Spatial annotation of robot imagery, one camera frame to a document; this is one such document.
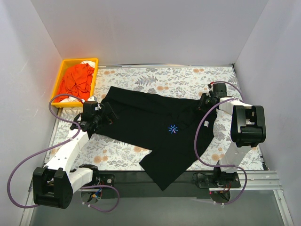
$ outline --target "black shirt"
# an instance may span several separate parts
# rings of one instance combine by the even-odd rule
[[[150,149],[140,165],[162,189],[166,189],[197,160],[193,143],[205,115],[199,100],[163,97],[111,87],[102,103],[109,102],[119,117],[96,133]],[[198,154],[211,143],[216,111],[212,111],[198,134]]]

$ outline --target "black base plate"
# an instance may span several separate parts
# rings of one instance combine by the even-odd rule
[[[133,197],[197,197],[201,199],[210,199],[209,188],[216,187],[209,184],[207,187],[198,187],[196,174],[200,172],[204,175],[213,175],[212,171],[186,171],[182,173],[166,190],[161,191],[156,183],[144,171],[100,171],[106,179],[113,178],[113,186],[118,189],[123,198]],[[238,181],[231,184],[231,187],[240,187]],[[115,198],[116,193],[112,189],[107,189],[102,198]]]

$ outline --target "white cloth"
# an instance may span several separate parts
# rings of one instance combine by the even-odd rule
[[[95,68],[95,62],[92,62],[92,61],[89,61],[89,60],[85,60],[85,61],[81,62],[80,64],[81,64],[81,65],[89,64],[90,67]]]
[[[74,97],[68,97],[65,98],[64,100],[61,100],[60,103],[66,103],[66,102],[78,102],[79,100],[74,98]]]

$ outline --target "gray floor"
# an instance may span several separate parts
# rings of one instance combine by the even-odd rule
[[[234,197],[238,191],[231,192]],[[284,225],[273,191],[245,191],[228,206],[192,201],[193,198],[123,198],[110,213],[100,213],[81,204],[76,192],[65,209],[40,206],[34,210],[31,226],[199,226],[199,225]],[[101,200],[109,208],[116,200]]]

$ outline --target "cable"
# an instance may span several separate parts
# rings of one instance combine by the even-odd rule
[[[230,83],[230,82],[227,82],[227,81],[213,81],[213,82],[210,83],[210,85],[212,85],[212,84],[214,84],[214,83],[226,83],[226,84],[232,86],[234,89],[236,89],[236,90],[239,92],[242,101],[244,100],[244,97],[243,97],[242,92],[241,92],[240,89],[239,89],[237,86],[235,86],[234,84],[232,84],[232,83]]]
[[[100,209],[100,208],[98,208],[96,206],[93,206],[93,205],[89,204],[88,202],[83,202],[83,204],[86,204],[88,207],[92,207],[93,209],[98,210],[98,211],[103,212],[103,213],[111,212],[112,210],[114,210],[118,206],[118,203],[119,203],[119,200],[120,200],[120,195],[119,195],[119,192],[118,192],[118,190],[116,188],[114,188],[112,186],[108,186],[108,185],[95,185],[95,186],[81,187],[81,189],[92,189],[92,188],[102,188],[102,187],[111,188],[117,194],[117,202],[115,203],[115,205],[111,209],[109,209],[109,210],[102,210],[102,209]]]
[[[217,103],[216,105],[214,105],[212,108],[210,108],[209,111],[208,111],[208,112],[204,115],[204,117],[202,118],[201,122],[199,123],[198,128],[197,128],[197,131],[196,131],[196,134],[195,134],[195,137],[194,137],[194,153],[195,153],[197,159],[198,159],[202,164],[204,164],[204,165],[206,165],[206,166],[210,166],[210,167],[235,167],[235,168],[240,169],[240,170],[242,170],[242,171],[244,172],[244,175],[245,175],[246,180],[245,180],[245,184],[244,184],[244,186],[243,186],[241,192],[238,194],[238,196],[236,196],[236,197],[235,197],[232,201],[230,201],[230,202],[227,202],[227,203],[219,203],[219,202],[217,202],[217,204],[220,204],[220,205],[231,204],[231,203],[235,202],[235,201],[242,195],[242,193],[244,192],[244,190],[245,190],[245,188],[246,188],[246,184],[247,184],[247,174],[246,174],[246,171],[245,171],[243,168],[241,168],[240,166],[236,166],[236,165],[211,165],[211,164],[205,163],[204,161],[201,160],[201,158],[200,158],[199,155],[198,155],[197,140],[198,140],[198,133],[199,133],[199,130],[201,129],[201,126],[203,125],[203,122],[204,122],[205,118],[209,115],[209,113],[210,113],[211,111],[213,111],[217,106],[219,106],[219,105],[221,105],[221,104],[223,104],[223,103],[226,103],[227,101],[232,101],[232,100],[236,100],[236,99],[235,99],[235,98],[230,98],[230,99],[221,101],[221,102]]]
[[[24,162],[26,162],[27,160],[29,160],[29,159],[31,159],[31,158],[37,156],[38,154],[47,152],[47,151],[49,151],[49,150],[51,150],[51,149],[53,149],[53,148],[59,147],[59,146],[64,145],[64,144],[67,144],[68,142],[70,142],[71,140],[73,140],[73,139],[79,134],[79,132],[80,132],[80,125],[79,125],[78,123],[76,123],[76,122],[74,122],[74,121],[69,121],[69,120],[63,119],[62,117],[56,115],[56,113],[54,113],[54,112],[52,111],[52,109],[51,109],[51,103],[54,101],[54,99],[56,99],[57,97],[60,97],[60,96],[74,97],[74,98],[78,99],[80,102],[82,102],[82,99],[80,99],[79,97],[76,97],[76,96],[74,96],[74,95],[70,95],[70,94],[60,94],[60,95],[57,95],[57,96],[53,97],[53,98],[50,100],[49,104],[48,104],[49,111],[50,111],[50,113],[51,113],[54,117],[56,117],[56,118],[58,118],[58,119],[60,119],[60,120],[62,120],[62,121],[65,121],[65,122],[69,122],[69,123],[75,124],[75,125],[78,127],[78,131],[77,131],[76,134],[75,134],[73,137],[71,137],[70,139],[65,140],[65,141],[63,141],[63,142],[61,142],[61,143],[59,143],[59,144],[57,144],[57,145],[52,146],[52,147],[43,149],[42,151],[36,152],[35,154],[32,154],[32,155],[28,156],[27,158],[23,159],[19,164],[16,165],[16,167],[13,169],[13,171],[10,173],[10,175],[9,175],[9,177],[8,177],[7,193],[8,193],[8,197],[9,197],[10,201],[11,201],[15,206],[17,206],[17,207],[20,207],[20,208],[23,208],[23,209],[29,209],[29,208],[34,208],[34,207],[39,206],[39,205],[24,206],[24,205],[21,205],[21,204],[17,203],[17,202],[14,200],[14,198],[12,197],[11,191],[10,191],[10,183],[11,183],[11,179],[12,179],[13,175],[15,174],[15,172],[17,171],[17,169],[18,169]]]

